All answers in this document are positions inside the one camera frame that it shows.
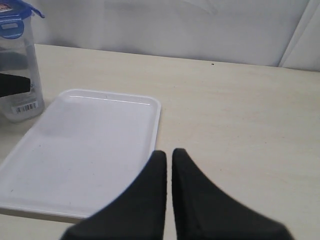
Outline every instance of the beige tabletop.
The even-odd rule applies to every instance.
[[[229,195],[320,235],[320,73],[37,45],[46,105],[73,88],[147,95],[162,104],[156,148],[186,148]],[[37,119],[0,116],[0,162]],[[165,240],[176,230],[168,186]],[[58,240],[70,223],[0,215],[1,240]]]

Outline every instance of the barcode label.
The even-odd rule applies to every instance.
[[[14,114],[22,114],[22,113],[37,109],[38,107],[39,107],[39,103],[37,101],[34,101],[26,105],[14,106],[12,107],[12,111]]]

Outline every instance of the white tray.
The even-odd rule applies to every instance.
[[[61,93],[0,166],[0,208],[85,218],[140,173],[155,148],[161,105],[151,97]]]

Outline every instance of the container lid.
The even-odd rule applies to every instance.
[[[0,0],[0,37],[17,39],[25,30],[23,20],[36,13],[45,16],[36,8],[22,0]]]

